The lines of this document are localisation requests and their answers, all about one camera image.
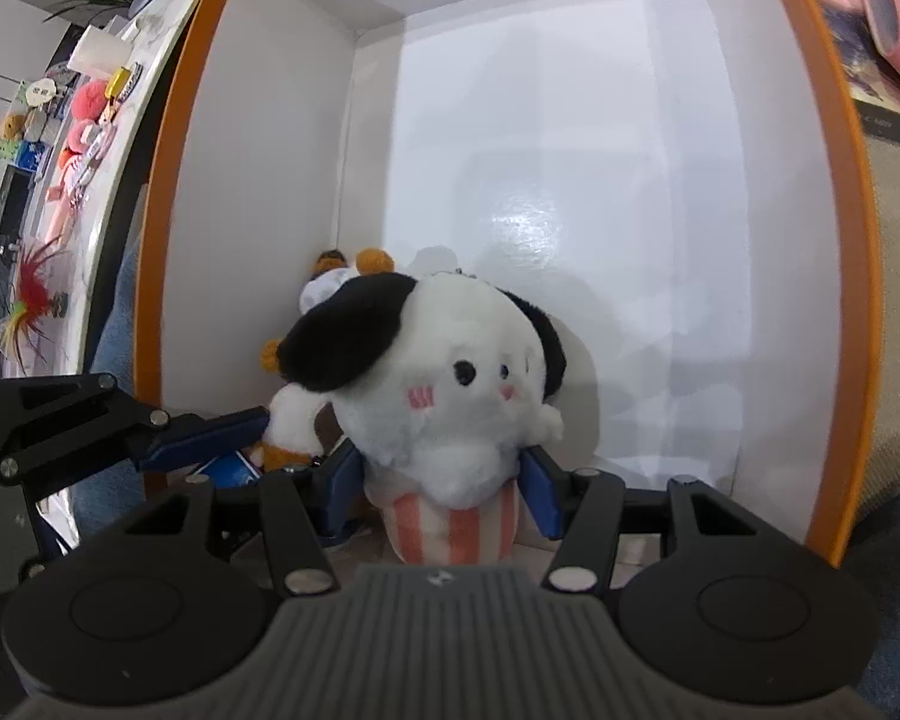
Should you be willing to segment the brown dog plush toy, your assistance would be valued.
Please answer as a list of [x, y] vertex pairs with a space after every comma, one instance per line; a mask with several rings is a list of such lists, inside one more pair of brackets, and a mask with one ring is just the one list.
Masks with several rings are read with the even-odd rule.
[[261, 351], [261, 367], [284, 385], [251, 449], [260, 470], [307, 466], [338, 447], [344, 429], [331, 395], [367, 374], [390, 348], [406, 294], [385, 250], [362, 249], [354, 259], [336, 249], [318, 255], [299, 296], [301, 316]]

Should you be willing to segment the white black-eared plush toy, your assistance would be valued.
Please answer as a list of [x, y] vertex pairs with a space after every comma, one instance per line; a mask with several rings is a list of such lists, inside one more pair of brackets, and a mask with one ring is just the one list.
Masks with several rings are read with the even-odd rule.
[[493, 564], [517, 536], [518, 456], [560, 439], [567, 359], [531, 302], [456, 271], [411, 277], [400, 330], [331, 395], [364, 494], [406, 564]]

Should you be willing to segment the dark illustrated card box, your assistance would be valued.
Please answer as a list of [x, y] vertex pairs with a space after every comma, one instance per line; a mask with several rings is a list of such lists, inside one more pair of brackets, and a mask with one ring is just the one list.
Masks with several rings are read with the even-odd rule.
[[867, 43], [840, 43], [842, 68], [866, 135], [900, 145], [900, 78]]

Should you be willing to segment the red feather toy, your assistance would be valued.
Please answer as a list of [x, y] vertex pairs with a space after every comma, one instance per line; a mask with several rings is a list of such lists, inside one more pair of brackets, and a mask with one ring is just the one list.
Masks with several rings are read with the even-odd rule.
[[0, 351], [24, 376], [34, 372], [34, 361], [46, 361], [38, 344], [48, 338], [43, 321], [58, 305], [58, 294], [48, 286], [46, 267], [61, 254], [61, 236], [55, 236], [27, 245], [17, 257], [11, 302], [0, 320]]

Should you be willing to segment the white marble coffee table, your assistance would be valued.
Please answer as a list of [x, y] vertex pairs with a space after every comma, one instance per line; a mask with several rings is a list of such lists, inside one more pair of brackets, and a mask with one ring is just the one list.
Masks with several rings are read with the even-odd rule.
[[73, 71], [59, 106], [56, 137], [41, 155], [17, 210], [0, 206], [0, 320], [11, 302], [20, 251], [61, 236], [63, 254], [46, 267], [58, 305], [24, 376], [0, 351], [0, 379], [79, 374], [91, 369], [126, 247], [139, 236], [162, 109], [188, 28], [201, 0], [151, 0], [103, 28], [133, 46], [128, 65], [107, 80], [109, 105], [97, 121], [75, 121], [69, 106], [92, 78]]

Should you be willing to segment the pink fluffy toy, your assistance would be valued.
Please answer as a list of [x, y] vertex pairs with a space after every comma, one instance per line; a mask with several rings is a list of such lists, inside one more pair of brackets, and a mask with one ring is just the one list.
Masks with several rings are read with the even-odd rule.
[[109, 105], [107, 83], [103, 80], [91, 80], [76, 89], [69, 106], [69, 114], [75, 121], [97, 121]]

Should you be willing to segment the orange white storage box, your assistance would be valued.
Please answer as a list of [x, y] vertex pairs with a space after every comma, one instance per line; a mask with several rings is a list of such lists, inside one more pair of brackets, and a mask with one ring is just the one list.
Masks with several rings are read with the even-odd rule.
[[376, 245], [554, 317], [553, 455], [697, 476], [839, 561], [870, 450], [880, 248], [814, 0], [154, 0], [178, 59], [134, 390], [263, 403], [320, 250]]

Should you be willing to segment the white cup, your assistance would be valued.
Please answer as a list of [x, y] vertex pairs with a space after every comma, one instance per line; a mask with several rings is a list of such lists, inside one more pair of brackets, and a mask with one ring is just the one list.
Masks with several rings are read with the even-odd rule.
[[95, 26], [87, 26], [68, 57], [69, 70], [92, 80], [110, 80], [128, 65], [133, 46], [121, 37]]

